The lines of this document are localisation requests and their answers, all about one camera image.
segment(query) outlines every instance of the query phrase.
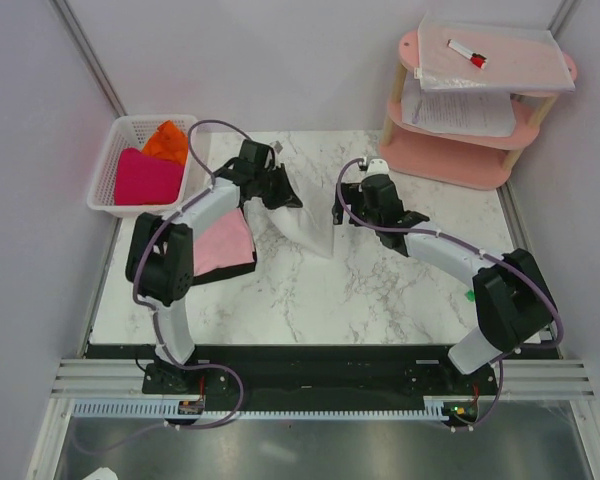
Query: reflective floor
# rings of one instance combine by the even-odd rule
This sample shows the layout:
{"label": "reflective floor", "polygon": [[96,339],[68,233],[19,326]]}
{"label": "reflective floor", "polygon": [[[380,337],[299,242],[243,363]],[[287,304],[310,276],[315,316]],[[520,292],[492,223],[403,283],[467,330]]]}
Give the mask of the reflective floor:
{"label": "reflective floor", "polygon": [[[151,423],[73,419],[70,429],[84,448],[97,449]],[[387,421],[245,420],[201,432],[161,428],[102,456],[65,445],[56,478],[79,480],[103,466],[120,480],[592,478],[568,404],[502,403],[473,433]]]}

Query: marker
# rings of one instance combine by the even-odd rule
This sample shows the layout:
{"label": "marker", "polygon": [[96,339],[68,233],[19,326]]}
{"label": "marker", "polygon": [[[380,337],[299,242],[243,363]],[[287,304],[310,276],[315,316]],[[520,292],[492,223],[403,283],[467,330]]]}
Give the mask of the marker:
{"label": "marker", "polygon": [[480,55],[479,53],[476,53],[472,50],[469,50],[467,47],[460,45],[455,40],[449,39],[449,41],[447,42],[447,47],[449,47],[454,52],[457,52],[460,55],[462,55],[464,58],[469,60],[478,68],[484,69],[484,67],[487,65],[487,57],[485,57],[484,55]]}

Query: pink folded cloth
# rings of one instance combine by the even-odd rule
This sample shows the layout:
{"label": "pink folded cloth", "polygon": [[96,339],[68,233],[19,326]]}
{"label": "pink folded cloth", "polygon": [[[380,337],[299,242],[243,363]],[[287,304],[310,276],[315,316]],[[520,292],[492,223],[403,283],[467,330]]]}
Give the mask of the pink folded cloth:
{"label": "pink folded cloth", "polygon": [[[253,237],[238,208],[215,222],[193,245],[194,285],[235,277],[253,270]],[[196,279],[205,274],[206,281]]]}
{"label": "pink folded cloth", "polygon": [[149,157],[135,148],[120,154],[113,201],[116,205],[167,205],[180,193],[184,167]]}

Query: shelf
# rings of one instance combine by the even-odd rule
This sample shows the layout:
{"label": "shelf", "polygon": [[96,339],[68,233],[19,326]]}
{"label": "shelf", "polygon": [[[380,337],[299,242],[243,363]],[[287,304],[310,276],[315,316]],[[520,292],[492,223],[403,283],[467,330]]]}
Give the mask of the shelf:
{"label": "shelf", "polygon": [[[575,82],[576,77],[578,76],[578,69],[576,68],[575,63],[569,55],[562,52],[564,55],[564,59],[567,62],[567,67],[569,68],[569,72],[571,72],[571,78]],[[413,30],[407,33],[400,40],[400,45],[398,46],[398,57],[400,58],[400,62],[407,70],[414,71],[420,65],[420,55],[418,54],[418,31]],[[553,97],[556,94],[552,92],[515,92],[520,95],[526,95],[528,97]]]}
{"label": "shelf", "polygon": [[527,105],[523,105],[516,100],[511,100],[513,113],[516,117],[516,128],[509,137],[482,137],[477,135],[456,135],[451,133],[433,133],[422,128],[414,127],[402,123],[402,106],[400,103],[389,101],[387,111],[389,117],[398,127],[409,130],[413,133],[429,135],[437,138],[446,138],[457,142],[471,143],[474,145],[482,145],[484,147],[499,148],[500,150],[518,150],[531,145],[540,133],[540,127],[530,127],[527,125],[533,109]]}
{"label": "shelf", "polygon": [[380,155],[392,170],[478,190],[503,185],[511,171],[502,168],[502,150],[420,135],[394,128]]}

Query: white basket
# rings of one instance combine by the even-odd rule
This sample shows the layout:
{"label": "white basket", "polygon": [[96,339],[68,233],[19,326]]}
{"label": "white basket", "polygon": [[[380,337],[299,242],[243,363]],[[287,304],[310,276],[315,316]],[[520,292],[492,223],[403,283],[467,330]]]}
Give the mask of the white basket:
{"label": "white basket", "polygon": [[[116,184],[120,154],[125,148],[142,150],[149,137],[167,120],[175,123],[185,135],[191,125],[198,121],[193,115],[131,115],[120,117],[113,122],[109,137],[100,153],[98,165],[89,188],[89,196],[87,197],[89,208],[103,210],[116,217],[130,217],[139,215],[142,212],[162,212],[182,203],[187,183],[190,180],[189,171],[192,163],[195,163],[191,152],[187,156],[180,192],[175,202],[169,205],[116,205],[113,201],[113,190]],[[196,132],[193,132],[192,142],[195,141],[195,135]],[[199,177],[202,169],[195,170],[196,177]]]}

